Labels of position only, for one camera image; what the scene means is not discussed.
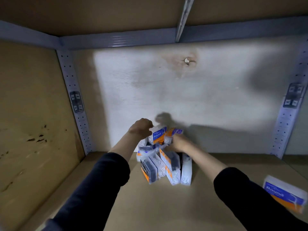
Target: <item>long-sleeved shirt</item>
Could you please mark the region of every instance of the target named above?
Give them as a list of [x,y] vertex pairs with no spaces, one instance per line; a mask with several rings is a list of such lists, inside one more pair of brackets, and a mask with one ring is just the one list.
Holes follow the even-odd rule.
[[[103,230],[129,174],[128,163],[122,156],[103,155],[43,230]],[[248,231],[308,230],[307,223],[293,216],[237,168],[222,170],[214,180],[214,189]]]

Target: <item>blue and orange label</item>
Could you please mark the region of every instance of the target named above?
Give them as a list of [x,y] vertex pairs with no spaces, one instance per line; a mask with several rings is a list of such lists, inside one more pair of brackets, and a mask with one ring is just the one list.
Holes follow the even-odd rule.
[[303,198],[297,197],[269,182],[265,182],[264,190],[271,194],[281,205],[295,212],[302,213],[303,206],[305,205]]
[[168,137],[172,137],[174,136],[174,134],[181,134],[183,132],[183,130],[177,129],[177,128],[171,128],[170,130],[168,130],[168,132],[166,132],[166,136]]
[[159,131],[156,131],[153,133],[153,143],[164,143],[164,135],[167,132],[167,127],[164,127],[160,129]]

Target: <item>black sleeve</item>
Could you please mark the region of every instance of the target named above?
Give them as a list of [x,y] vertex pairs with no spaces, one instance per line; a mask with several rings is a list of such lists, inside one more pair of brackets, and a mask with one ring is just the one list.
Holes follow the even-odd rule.
[[106,153],[43,230],[103,230],[129,174],[129,165],[122,156]]
[[214,188],[248,231],[308,230],[307,223],[293,216],[237,168],[221,171],[214,180]]

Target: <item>person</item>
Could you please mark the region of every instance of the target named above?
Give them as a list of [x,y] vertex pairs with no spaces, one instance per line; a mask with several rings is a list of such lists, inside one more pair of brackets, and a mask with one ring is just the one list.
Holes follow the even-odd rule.
[[[56,216],[46,222],[43,230],[103,230],[120,187],[129,180],[128,161],[139,141],[152,134],[149,131],[152,127],[148,119],[136,121],[98,160]],[[213,182],[217,196],[248,231],[308,230],[307,223],[292,215],[243,172],[228,167],[183,135],[175,135],[171,147],[191,156]]]

